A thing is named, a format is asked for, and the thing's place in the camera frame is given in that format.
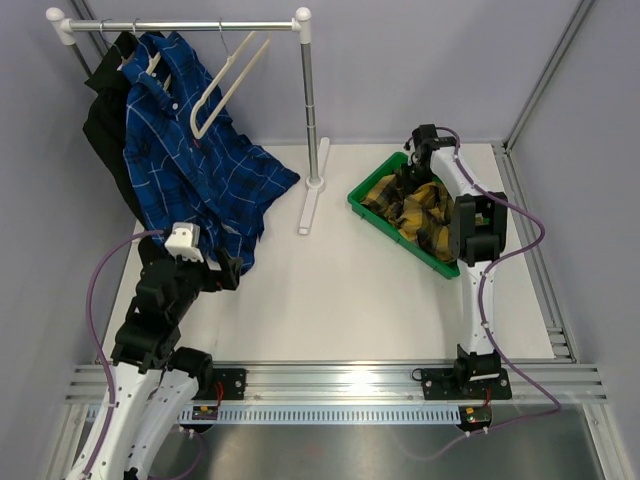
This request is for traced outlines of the black garment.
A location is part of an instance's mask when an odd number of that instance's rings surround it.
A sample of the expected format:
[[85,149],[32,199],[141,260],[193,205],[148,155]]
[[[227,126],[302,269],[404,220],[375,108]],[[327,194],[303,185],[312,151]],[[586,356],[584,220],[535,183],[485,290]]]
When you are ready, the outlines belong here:
[[117,51],[110,47],[85,81],[85,85],[96,93],[96,98],[89,108],[82,130],[94,152],[110,172],[130,211],[141,224],[145,224],[123,156],[126,102],[131,83],[117,70],[119,64]]

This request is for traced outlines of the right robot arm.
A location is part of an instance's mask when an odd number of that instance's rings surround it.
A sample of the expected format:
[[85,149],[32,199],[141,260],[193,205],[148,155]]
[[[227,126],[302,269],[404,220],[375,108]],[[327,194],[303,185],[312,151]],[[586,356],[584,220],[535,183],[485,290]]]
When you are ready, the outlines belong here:
[[451,367],[420,368],[427,400],[484,401],[511,397],[508,376],[495,343],[493,287],[489,269],[506,247],[507,196],[491,192],[460,153],[454,131],[434,124],[414,129],[404,145],[409,178],[435,180],[453,201],[448,247],[462,288],[463,338]]

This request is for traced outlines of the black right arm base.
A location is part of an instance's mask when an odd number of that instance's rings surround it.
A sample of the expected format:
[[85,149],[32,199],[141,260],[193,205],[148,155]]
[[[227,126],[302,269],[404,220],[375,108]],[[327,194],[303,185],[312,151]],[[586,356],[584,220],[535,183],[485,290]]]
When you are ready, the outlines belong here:
[[414,368],[411,379],[421,385],[425,400],[463,402],[458,408],[458,428],[464,433],[489,428],[493,419],[492,402],[513,398],[504,369],[497,377],[464,383],[456,378],[453,368]]

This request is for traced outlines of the blue plaid shirt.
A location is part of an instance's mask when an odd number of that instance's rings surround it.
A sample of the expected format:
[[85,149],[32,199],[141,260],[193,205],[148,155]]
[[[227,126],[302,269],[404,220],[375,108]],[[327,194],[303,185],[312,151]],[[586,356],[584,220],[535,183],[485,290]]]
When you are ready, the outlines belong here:
[[[147,48],[162,59],[157,78],[146,73]],[[264,215],[300,179],[262,146],[236,132],[221,111],[200,140],[190,129],[195,102],[212,76],[177,32],[145,33],[122,68],[131,83],[123,156],[149,230],[176,222],[200,227],[198,247],[210,259],[217,248],[242,260],[248,272],[264,233]],[[168,91],[163,89],[171,75]]]

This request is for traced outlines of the hanger under black garment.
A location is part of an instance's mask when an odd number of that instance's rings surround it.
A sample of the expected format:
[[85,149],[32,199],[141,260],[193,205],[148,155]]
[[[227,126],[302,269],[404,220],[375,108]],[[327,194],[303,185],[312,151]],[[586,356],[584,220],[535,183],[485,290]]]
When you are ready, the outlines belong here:
[[114,48],[117,51],[120,57],[120,64],[118,65],[117,70],[121,71],[122,68],[131,61],[132,56],[135,54],[138,43],[137,38],[130,32],[121,32],[114,42],[110,42],[103,33],[104,23],[105,20],[100,22],[99,34],[111,48]]

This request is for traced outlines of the green plastic tray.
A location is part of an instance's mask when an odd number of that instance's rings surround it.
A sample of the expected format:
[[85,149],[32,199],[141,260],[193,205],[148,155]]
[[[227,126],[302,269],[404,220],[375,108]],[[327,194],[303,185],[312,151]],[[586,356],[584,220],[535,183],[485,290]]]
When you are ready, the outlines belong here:
[[407,162],[408,156],[404,152],[394,152],[387,160],[385,160],[380,166],[378,166],[348,194],[347,201],[350,204],[353,212],[361,219],[371,224],[382,234],[389,237],[396,244],[414,255],[417,259],[428,265],[431,269],[433,269],[436,273],[438,273],[445,279],[454,279],[460,275],[459,268],[456,263],[447,264],[428,254],[427,252],[404,238],[401,233],[392,225],[390,225],[385,219],[380,218],[361,204],[361,201],[378,183],[379,180],[381,180],[384,176],[392,174],[396,169],[399,169],[401,166],[406,165]]

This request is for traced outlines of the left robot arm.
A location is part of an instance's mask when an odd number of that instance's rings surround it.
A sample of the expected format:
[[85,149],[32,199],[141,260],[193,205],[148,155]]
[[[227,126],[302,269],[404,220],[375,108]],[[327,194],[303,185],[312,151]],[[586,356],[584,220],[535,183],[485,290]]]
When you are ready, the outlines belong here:
[[234,291],[242,262],[217,253],[205,263],[162,259],[143,268],[115,336],[107,391],[70,479],[146,479],[166,437],[191,400],[245,397],[243,368],[220,368],[210,354],[181,347],[179,323],[202,292]]

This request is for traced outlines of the white metal clothes rack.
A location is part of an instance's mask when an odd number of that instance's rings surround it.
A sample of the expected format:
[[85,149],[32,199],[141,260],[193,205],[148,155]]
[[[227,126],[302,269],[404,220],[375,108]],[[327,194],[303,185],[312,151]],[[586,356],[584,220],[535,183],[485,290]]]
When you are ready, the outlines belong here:
[[308,151],[309,173],[305,180],[306,197],[302,206],[297,233],[306,236],[311,232],[317,203],[321,193],[325,189],[323,177],[324,169],[329,155],[330,139],[320,138],[317,134],[316,108],[314,98],[313,70],[312,70],[312,32],[311,11],[306,7],[300,7],[295,15],[285,21],[222,21],[222,20],[176,20],[176,21],[115,21],[115,20],[74,20],[68,17],[61,9],[51,7],[46,10],[46,19],[49,21],[61,43],[72,49],[77,47],[75,35],[79,32],[151,32],[151,31],[175,31],[175,32],[208,32],[215,31],[219,34],[229,32],[245,32],[247,36],[240,45],[227,56],[223,67],[206,86],[200,98],[191,109],[189,125],[193,136],[200,140],[212,127],[222,109],[236,92],[242,81],[254,68],[257,61],[267,51],[271,39],[267,38],[254,56],[249,60],[245,68],[239,73],[236,80],[227,89],[218,105],[206,120],[200,122],[198,114],[206,101],[214,93],[220,81],[226,76],[231,67],[236,63],[240,55],[246,50],[256,35],[260,32],[271,34],[273,32],[293,32],[299,36],[302,82],[306,121],[306,143]]

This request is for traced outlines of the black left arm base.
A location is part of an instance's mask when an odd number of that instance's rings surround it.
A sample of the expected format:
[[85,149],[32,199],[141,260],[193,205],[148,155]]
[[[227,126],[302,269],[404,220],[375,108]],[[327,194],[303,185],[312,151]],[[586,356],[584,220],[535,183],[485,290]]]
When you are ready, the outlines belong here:
[[198,391],[178,415],[178,425],[204,433],[220,424],[223,408],[245,399],[247,374],[244,368],[214,368],[204,389]]

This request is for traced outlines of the white hanger under blue shirt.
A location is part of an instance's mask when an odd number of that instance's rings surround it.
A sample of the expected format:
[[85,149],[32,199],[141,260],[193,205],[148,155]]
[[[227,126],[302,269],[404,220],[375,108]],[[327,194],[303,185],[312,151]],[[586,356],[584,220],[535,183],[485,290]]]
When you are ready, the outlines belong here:
[[[162,59],[161,53],[159,50],[157,50],[154,54],[151,54],[151,51],[147,48],[145,44],[142,44],[142,46],[146,49],[147,56],[148,56],[146,73],[152,76],[153,78],[157,78],[156,68]],[[171,75],[168,74],[163,82],[163,89],[165,91],[168,91],[170,85],[171,85]]]

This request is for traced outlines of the yellow plaid flannel shirt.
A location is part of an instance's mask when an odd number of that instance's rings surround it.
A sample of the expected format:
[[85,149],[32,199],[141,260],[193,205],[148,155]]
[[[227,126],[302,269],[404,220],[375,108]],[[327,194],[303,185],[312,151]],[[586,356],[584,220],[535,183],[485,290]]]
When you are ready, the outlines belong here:
[[445,264],[455,261],[449,247],[454,200],[440,182],[416,186],[396,169],[382,177],[360,204],[412,245]]

